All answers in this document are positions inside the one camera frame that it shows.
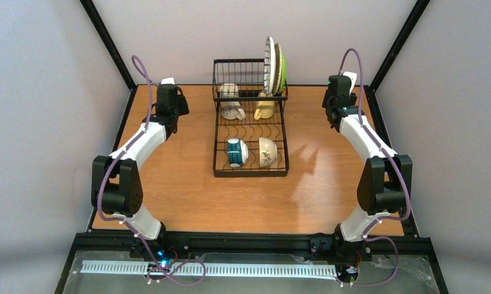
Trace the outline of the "black wire dish rack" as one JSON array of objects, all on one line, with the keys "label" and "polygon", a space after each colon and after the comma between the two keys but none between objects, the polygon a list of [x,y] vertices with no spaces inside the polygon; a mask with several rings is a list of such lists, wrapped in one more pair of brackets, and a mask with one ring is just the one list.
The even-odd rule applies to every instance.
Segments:
[{"label": "black wire dish rack", "polygon": [[[216,109],[214,151],[212,169],[217,178],[283,177],[289,171],[287,135],[285,130],[284,106],[288,99],[287,84],[283,93],[268,97],[264,92],[263,59],[215,59],[212,70],[212,96]],[[239,87],[239,98],[220,98],[219,88],[224,83]],[[274,115],[269,119],[254,120],[259,100],[277,102]],[[227,120],[220,115],[220,103],[238,101],[245,111],[244,120]],[[260,167],[258,139],[270,138],[277,145],[277,160],[267,168]],[[227,140],[238,138],[249,150],[247,162],[239,168],[231,168],[227,155]]]}]

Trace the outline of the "dark teal spotted bowl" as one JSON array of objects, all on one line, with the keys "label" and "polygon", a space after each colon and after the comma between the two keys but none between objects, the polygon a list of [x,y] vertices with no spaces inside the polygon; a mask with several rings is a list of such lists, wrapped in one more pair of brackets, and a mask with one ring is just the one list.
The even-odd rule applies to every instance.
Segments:
[{"label": "dark teal spotted bowl", "polygon": [[249,150],[245,142],[238,138],[227,140],[228,162],[231,168],[243,166],[249,158]]}]

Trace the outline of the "white bowl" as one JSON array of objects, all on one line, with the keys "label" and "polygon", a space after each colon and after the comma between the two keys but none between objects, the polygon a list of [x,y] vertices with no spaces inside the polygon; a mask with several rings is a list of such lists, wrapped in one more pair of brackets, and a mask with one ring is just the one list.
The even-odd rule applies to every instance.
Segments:
[{"label": "white bowl", "polygon": [[270,138],[260,137],[258,139],[260,167],[270,167],[277,160],[277,145]]}]

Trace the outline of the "white floral mug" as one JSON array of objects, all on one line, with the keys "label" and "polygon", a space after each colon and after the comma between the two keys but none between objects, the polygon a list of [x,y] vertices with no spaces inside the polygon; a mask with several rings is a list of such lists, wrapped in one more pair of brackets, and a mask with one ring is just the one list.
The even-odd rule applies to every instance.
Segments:
[{"label": "white floral mug", "polygon": [[[239,87],[234,83],[224,83],[219,88],[220,98],[239,98]],[[220,103],[220,115],[227,120],[244,120],[246,113],[238,101],[223,101]]]}]

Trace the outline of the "yellow mug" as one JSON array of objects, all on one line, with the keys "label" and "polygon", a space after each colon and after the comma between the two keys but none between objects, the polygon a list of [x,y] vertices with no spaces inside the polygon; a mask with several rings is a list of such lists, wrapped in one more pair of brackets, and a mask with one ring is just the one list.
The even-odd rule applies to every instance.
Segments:
[{"label": "yellow mug", "polygon": [[274,115],[276,105],[275,100],[259,100],[253,115],[254,120],[271,118]]}]

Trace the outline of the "white black striped plate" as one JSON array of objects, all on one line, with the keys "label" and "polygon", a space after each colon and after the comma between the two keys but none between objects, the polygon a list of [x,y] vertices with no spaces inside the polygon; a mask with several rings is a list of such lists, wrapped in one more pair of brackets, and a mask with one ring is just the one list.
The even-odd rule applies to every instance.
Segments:
[{"label": "white black striped plate", "polygon": [[266,94],[271,94],[274,87],[274,77],[275,77],[275,48],[274,41],[271,36],[267,36],[265,46],[264,46],[264,67],[263,67],[263,83],[264,92]]}]

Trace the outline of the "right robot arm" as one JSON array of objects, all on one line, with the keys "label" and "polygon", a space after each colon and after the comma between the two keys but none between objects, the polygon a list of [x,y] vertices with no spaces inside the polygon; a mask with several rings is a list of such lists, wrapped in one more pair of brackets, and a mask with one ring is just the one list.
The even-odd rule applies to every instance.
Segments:
[{"label": "right robot arm", "polygon": [[368,123],[352,92],[352,75],[331,75],[322,107],[331,128],[343,135],[364,163],[357,188],[358,205],[339,224],[343,241],[357,242],[383,220],[405,221],[411,215],[413,162],[390,148]]}]

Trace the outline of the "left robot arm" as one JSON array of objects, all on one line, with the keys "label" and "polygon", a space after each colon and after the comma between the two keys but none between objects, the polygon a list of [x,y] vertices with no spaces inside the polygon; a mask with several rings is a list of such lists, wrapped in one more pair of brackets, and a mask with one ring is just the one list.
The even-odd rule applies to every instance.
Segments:
[{"label": "left robot arm", "polygon": [[142,165],[178,131],[180,116],[189,114],[186,97],[173,78],[157,86],[155,112],[119,149],[92,163],[92,205],[105,221],[118,221],[139,237],[156,240],[165,231],[143,203]]}]

